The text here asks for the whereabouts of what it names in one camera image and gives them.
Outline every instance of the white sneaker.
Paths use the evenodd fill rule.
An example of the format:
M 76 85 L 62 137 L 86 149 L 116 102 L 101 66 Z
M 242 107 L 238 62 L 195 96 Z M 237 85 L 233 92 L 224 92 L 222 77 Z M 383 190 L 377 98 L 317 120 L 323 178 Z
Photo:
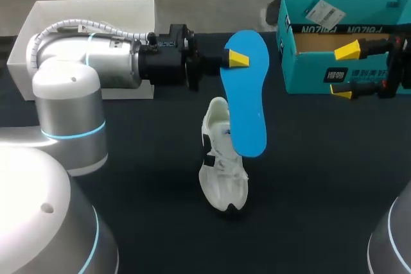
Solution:
M 229 205 L 240 210 L 249 193 L 243 159 L 231 142 L 228 103 L 223 98 L 210 102 L 202 125 L 204 162 L 198 177 L 209 203 L 220 211 Z

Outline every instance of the blue insole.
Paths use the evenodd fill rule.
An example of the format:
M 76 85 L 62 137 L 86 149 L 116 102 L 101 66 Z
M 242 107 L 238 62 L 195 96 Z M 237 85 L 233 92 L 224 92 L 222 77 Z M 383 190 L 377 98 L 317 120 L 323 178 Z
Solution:
M 259 33 L 235 33 L 225 48 L 250 58 L 245 68 L 220 68 L 230 110 L 231 139 L 243 157 L 257 157 L 267 145 L 263 111 L 263 84 L 270 65 L 267 46 Z

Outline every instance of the cable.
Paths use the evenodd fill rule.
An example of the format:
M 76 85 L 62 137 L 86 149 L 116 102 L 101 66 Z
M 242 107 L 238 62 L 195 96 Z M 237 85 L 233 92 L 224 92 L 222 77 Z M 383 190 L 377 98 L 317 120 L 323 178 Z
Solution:
M 89 21 L 87 19 L 66 19 L 64 21 L 56 22 L 50 26 L 48 26 L 45 30 L 43 30 L 39 35 L 37 35 L 36 39 L 34 40 L 34 46 L 33 49 L 31 50 L 31 67 L 35 70 L 38 69 L 37 67 L 37 53 L 39 51 L 39 47 L 41 42 L 44 40 L 45 37 L 49 35 L 53 30 L 61 28 L 61 27 L 67 27 L 67 26 L 88 26 L 88 27 L 94 27 L 98 28 L 102 31 L 105 31 L 107 33 L 111 33 L 113 35 L 117 35 L 119 37 L 123 37 L 125 39 L 129 40 L 147 40 L 148 32 L 147 33 L 131 33 L 127 31 L 121 31 L 115 27 L 109 26 L 104 23 L 100 22 L 93 22 Z

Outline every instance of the black table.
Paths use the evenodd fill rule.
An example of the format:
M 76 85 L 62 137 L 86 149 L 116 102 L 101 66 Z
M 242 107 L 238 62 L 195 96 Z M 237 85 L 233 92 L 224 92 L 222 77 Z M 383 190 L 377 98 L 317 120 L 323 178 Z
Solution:
M 120 273 L 368 273 L 369 236 L 411 178 L 411 98 L 288 95 L 275 34 L 262 36 L 268 144 L 244 160 L 242 215 L 219 215 L 198 182 L 219 78 L 204 78 L 199 93 L 158 87 L 154 100 L 104 102 L 109 160 L 76 181 L 117 239 Z M 229 37 L 199 44 L 217 50 Z M 37 124 L 34 103 L 1 70 L 0 126 Z

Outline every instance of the cardboard box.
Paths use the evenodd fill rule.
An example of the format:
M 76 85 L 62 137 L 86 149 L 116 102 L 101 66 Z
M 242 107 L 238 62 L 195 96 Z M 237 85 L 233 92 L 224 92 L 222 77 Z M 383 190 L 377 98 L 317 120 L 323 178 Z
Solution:
M 330 83 L 380 81 L 387 76 L 387 54 L 336 61 L 334 50 L 357 39 L 388 38 L 397 24 L 411 22 L 409 0 L 323 0 L 343 11 L 327 29 L 309 20 L 320 0 L 281 0 L 277 45 L 290 94 L 329 94 Z M 402 87 L 400 94 L 411 94 Z
M 154 0 L 61 0 L 37 1 L 21 28 L 7 67 L 25 100 L 34 100 L 26 68 L 29 39 L 64 19 L 107 22 L 129 32 L 156 32 Z M 138 89 L 103 89 L 103 99 L 152 99 L 154 87 L 145 80 Z

